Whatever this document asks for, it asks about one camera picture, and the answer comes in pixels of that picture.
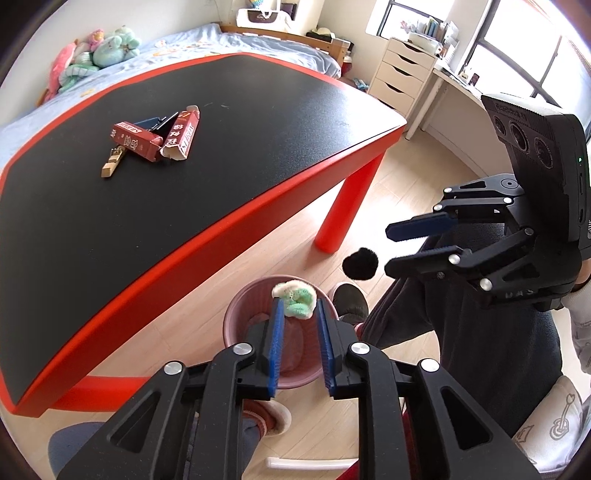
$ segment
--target wooden headboard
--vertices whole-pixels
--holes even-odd
[[[350,42],[333,38],[331,42],[317,40],[316,38],[303,37],[302,35],[295,35],[293,33],[277,32],[275,30],[263,30],[262,28],[243,28],[234,25],[220,25],[223,32],[226,33],[250,33],[256,35],[264,35],[267,37],[279,38],[280,40],[291,40],[298,43],[303,43],[312,48],[325,51],[328,55],[333,57],[340,67],[343,66],[345,55],[349,48]]]

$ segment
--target black pom-pom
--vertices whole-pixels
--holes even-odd
[[[343,260],[343,272],[351,280],[369,280],[378,269],[378,256],[369,248],[360,248]]]

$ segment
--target black tabletop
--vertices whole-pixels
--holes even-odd
[[[128,153],[111,126],[198,105],[186,161]],[[367,95],[249,55],[121,86],[48,132],[0,198],[0,369],[16,403],[67,341],[141,274],[237,207],[400,126]]]

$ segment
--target gray pants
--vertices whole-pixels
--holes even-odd
[[[503,236],[502,225],[458,225],[422,249],[479,250]],[[558,380],[560,340],[550,312],[529,305],[481,309],[462,281],[396,280],[365,322],[362,338],[379,348],[432,330],[441,365],[510,435]]]
[[[82,446],[98,431],[103,425],[101,421],[89,421],[78,423],[65,429],[55,432],[48,445],[49,464],[53,474],[57,476],[72,457],[82,448]],[[183,480],[189,477],[189,462],[193,452],[193,442],[197,430],[197,420],[193,422],[191,428],[191,440],[187,450],[187,461]],[[255,453],[256,446],[261,440],[261,434],[253,419],[242,419],[242,471],[246,469]]]

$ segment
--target drawer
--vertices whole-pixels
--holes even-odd
[[[412,45],[397,40],[396,38],[390,39],[390,42],[388,43],[388,50],[391,50],[395,53],[400,53],[400,55],[403,57],[418,63],[420,66],[425,67],[426,69],[432,68],[433,63],[435,63],[435,57],[423,52],[420,48],[413,47]]]
[[[392,67],[390,64],[384,62],[380,64],[376,78],[385,81],[387,84],[396,87],[413,98],[417,97],[423,86],[421,80],[416,79],[403,69]]]
[[[369,89],[369,94],[387,103],[396,109],[401,115],[406,115],[414,102],[414,98],[404,92],[399,92],[387,83],[375,79]]]
[[[391,50],[386,50],[383,61],[394,67],[398,67],[406,73],[410,73],[410,75],[422,82],[424,82],[429,76],[429,70],[425,67],[419,65],[408,57],[404,57],[403,55],[400,55],[400,53]]]

